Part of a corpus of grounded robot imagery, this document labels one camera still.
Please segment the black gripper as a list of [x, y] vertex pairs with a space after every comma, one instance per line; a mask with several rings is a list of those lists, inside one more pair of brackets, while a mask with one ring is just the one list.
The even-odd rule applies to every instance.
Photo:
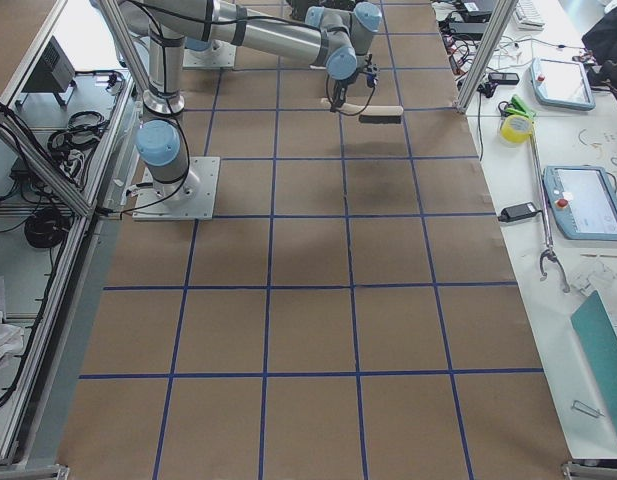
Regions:
[[334, 84], [331, 87], [330, 111], [338, 111], [338, 107], [345, 105], [348, 89], [359, 79], [364, 80], [369, 90], [368, 99], [371, 100], [377, 88], [378, 75], [379, 68], [374, 63], [372, 53], [362, 56], [361, 63], [358, 63], [358, 58], [347, 56], [346, 52], [334, 54], [331, 57], [331, 80]]

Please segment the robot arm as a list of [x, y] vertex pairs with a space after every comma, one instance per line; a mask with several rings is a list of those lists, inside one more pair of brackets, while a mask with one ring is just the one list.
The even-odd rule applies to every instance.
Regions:
[[185, 43], [219, 40], [236, 47], [290, 57], [322, 67], [335, 82], [334, 105], [371, 65], [368, 55], [382, 13], [368, 2], [352, 10], [311, 6], [304, 22], [264, 15], [226, 1], [138, 1], [148, 17], [149, 84], [143, 92], [148, 115], [136, 147], [161, 201], [191, 193], [191, 158], [179, 124]]

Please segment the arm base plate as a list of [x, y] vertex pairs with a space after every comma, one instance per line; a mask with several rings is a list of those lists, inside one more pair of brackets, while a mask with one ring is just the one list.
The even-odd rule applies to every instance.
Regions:
[[185, 70], [232, 69], [237, 47], [218, 40], [197, 42], [189, 39], [184, 50]]
[[137, 221], [211, 220], [214, 213], [219, 157], [192, 157], [184, 185], [154, 183], [147, 167], [142, 181], [151, 183], [136, 197], [132, 217]]

